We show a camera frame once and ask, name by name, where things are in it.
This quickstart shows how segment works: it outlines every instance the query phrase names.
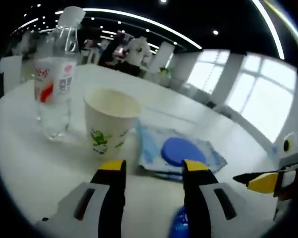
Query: paper cup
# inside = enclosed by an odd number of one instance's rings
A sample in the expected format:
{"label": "paper cup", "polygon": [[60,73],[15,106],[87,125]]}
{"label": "paper cup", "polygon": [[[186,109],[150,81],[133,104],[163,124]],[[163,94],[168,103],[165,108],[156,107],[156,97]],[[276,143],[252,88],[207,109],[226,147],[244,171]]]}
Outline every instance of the paper cup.
{"label": "paper cup", "polygon": [[85,96],[87,137],[98,158],[116,159],[134,127],[140,104],[119,91],[98,88]]}

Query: chair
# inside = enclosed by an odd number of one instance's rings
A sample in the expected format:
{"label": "chair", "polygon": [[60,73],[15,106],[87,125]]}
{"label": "chair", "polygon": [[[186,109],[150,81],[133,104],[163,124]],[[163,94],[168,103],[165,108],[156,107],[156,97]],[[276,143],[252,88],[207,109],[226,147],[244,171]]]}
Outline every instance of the chair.
{"label": "chair", "polygon": [[3,57],[0,61],[0,73],[3,73],[4,94],[22,83],[22,56]]}

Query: red label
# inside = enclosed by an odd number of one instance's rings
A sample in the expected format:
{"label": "red label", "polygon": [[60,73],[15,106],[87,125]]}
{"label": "red label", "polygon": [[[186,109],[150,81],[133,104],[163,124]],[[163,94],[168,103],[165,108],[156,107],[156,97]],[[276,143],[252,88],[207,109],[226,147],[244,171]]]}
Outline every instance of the red label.
{"label": "red label", "polygon": [[70,70],[72,69],[72,66],[71,65],[68,65],[65,67],[65,72],[70,72]]}
{"label": "red label", "polygon": [[40,101],[42,103],[47,103],[52,99],[53,93],[53,82],[42,90]]}
{"label": "red label", "polygon": [[49,69],[47,68],[46,70],[41,70],[40,68],[35,68],[36,74],[40,77],[46,78],[46,76],[49,75]]}

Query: green cartoon print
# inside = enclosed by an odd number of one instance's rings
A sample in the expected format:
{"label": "green cartoon print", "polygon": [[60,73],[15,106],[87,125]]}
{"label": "green cartoon print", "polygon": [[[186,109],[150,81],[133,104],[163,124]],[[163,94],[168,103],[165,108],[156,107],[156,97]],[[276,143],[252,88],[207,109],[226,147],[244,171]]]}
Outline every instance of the green cartoon print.
{"label": "green cartoon print", "polygon": [[90,135],[94,141],[95,146],[96,145],[106,145],[108,142],[107,140],[111,137],[111,135],[104,136],[104,134],[101,131],[99,131],[99,130],[95,131],[93,129],[91,130]]}
{"label": "green cartoon print", "polygon": [[124,143],[123,142],[120,142],[118,145],[115,146],[115,148],[118,148],[120,146],[122,146]]}
{"label": "green cartoon print", "polygon": [[111,135],[104,136],[104,134],[99,130],[91,130],[91,138],[93,139],[94,148],[93,150],[96,151],[98,154],[105,154],[107,152],[107,142]]}
{"label": "green cartoon print", "polygon": [[127,132],[128,132],[128,130],[124,131],[124,132],[120,135],[120,137],[125,136],[125,135],[127,134]]}

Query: white pillar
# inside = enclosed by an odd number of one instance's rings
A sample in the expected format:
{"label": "white pillar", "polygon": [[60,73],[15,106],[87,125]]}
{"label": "white pillar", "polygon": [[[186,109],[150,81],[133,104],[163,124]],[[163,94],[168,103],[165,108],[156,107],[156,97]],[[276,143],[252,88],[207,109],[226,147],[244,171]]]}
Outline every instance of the white pillar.
{"label": "white pillar", "polygon": [[211,95],[211,100],[218,104],[223,105],[234,83],[237,79],[239,71],[242,67],[244,55],[229,54],[224,70],[219,78],[219,81]]}
{"label": "white pillar", "polygon": [[158,72],[161,67],[165,67],[170,56],[174,51],[174,45],[167,42],[162,42],[157,54],[149,65],[149,72]]}

